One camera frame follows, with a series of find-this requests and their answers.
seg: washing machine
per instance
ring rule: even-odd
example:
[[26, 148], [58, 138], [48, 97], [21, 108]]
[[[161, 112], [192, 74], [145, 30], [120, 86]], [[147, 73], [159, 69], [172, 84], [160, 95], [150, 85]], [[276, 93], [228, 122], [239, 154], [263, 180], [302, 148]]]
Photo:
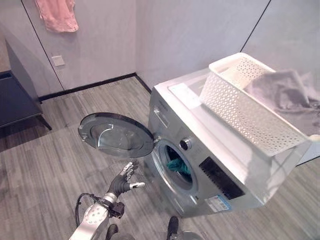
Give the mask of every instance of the washing machine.
[[[148, 126], [115, 113], [93, 113], [81, 138], [106, 154], [144, 157], [152, 182], [182, 217], [210, 215], [266, 204], [309, 145], [269, 157], [213, 114], [199, 95], [209, 70], [156, 85]], [[171, 161], [188, 171], [172, 171]]]

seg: washing machine door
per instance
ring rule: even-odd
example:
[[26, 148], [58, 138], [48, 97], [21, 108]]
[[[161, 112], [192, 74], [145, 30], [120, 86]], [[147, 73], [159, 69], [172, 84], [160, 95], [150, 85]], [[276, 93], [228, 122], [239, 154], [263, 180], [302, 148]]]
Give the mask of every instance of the washing machine door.
[[116, 113], [90, 114], [82, 119], [78, 132], [92, 147], [117, 157], [139, 158], [154, 148], [153, 135], [144, 125]]

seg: gray clothes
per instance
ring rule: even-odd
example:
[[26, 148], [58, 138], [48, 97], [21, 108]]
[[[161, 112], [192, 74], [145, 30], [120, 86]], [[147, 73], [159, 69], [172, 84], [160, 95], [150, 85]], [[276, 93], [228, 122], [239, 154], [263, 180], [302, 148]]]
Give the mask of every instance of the gray clothes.
[[320, 135], [320, 92], [311, 74], [292, 70], [265, 73], [244, 90], [307, 136]]

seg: label sticker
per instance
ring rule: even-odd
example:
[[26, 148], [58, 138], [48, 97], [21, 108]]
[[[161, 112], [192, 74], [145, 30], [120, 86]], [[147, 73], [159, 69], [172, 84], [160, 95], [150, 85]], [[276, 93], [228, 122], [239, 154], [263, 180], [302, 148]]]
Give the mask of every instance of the label sticker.
[[185, 83], [169, 87], [169, 90], [188, 108], [194, 109], [201, 105], [199, 96], [195, 94]]
[[215, 212], [231, 210], [229, 203], [220, 195], [210, 197], [205, 200], [209, 207]]

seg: white laundry basket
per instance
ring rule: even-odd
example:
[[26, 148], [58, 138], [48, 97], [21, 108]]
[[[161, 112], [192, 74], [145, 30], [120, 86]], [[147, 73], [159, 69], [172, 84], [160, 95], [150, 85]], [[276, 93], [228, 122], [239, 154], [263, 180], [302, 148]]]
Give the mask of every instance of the white laundry basket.
[[243, 91], [272, 68], [245, 53], [236, 53], [209, 65], [211, 73], [201, 101], [268, 156], [308, 140], [308, 137], [271, 109]]

